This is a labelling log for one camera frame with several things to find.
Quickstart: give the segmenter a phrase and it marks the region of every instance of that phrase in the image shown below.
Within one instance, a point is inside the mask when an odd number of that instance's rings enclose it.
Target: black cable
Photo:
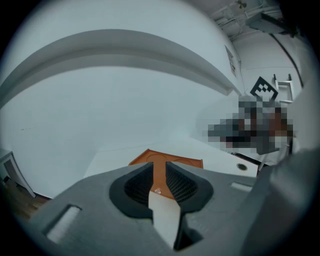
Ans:
[[[293,65],[294,68],[295,68],[295,71],[296,71],[297,74],[298,74],[301,87],[303,88],[303,87],[304,87],[304,83],[302,82],[302,79],[301,79],[301,76],[300,76],[298,67],[297,67],[294,59],[291,57],[291,55],[290,55],[289,52],[286,50],[286,48],[284,48],[284,46],[283,46],[283,45],[279,42],[279,40],[275,37],[275,35],[273,35],[273,34],[269,34],[269,35],[270,35],[270,37],[272,37],[272,38],[278,43],[278,45],[281,47],[281,49],[284,51],[284,53],[285,53],[285,54],[287,55],[287,57],[290,59],[292,65]]]

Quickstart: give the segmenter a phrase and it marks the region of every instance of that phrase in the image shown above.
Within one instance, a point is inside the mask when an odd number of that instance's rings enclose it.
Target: ceiling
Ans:
[[[188,0],[214,20],[234,41],[244,35],[259,33],[246,26],[248,18],[263,12],[276,19],[282,14],[275,0]]]

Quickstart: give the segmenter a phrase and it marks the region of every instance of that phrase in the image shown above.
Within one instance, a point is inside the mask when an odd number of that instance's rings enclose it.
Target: checkered tag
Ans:
[[[278,91],[261,76],[256,81],[250,93],[253,96],[269,101],[274,101],[278,95]]]

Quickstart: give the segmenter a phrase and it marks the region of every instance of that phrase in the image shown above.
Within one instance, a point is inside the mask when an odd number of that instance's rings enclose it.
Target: orange plastic object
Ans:
[[[150,191],[155,192],[155,190],[160,189],[160,195],[170,199],[174,199],[174,196],[171,194],[166,183],[166,162],[179,162],[198,168],[204,167],[202,159],[198,160],[186,158],[153,151],[150,149],[147,149],[131,163],[129,163],[129,166],[146,162],[153,162],[153,185]]]

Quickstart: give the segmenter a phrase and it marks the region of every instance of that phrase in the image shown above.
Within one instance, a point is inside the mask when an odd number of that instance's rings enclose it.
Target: wooden floor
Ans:
[[[30,219],[42,205],[50,200],[40,195],[33,198],[24,187],[17,185],[11,179],[2,183],[1,186],[11,212],[25,220]]]

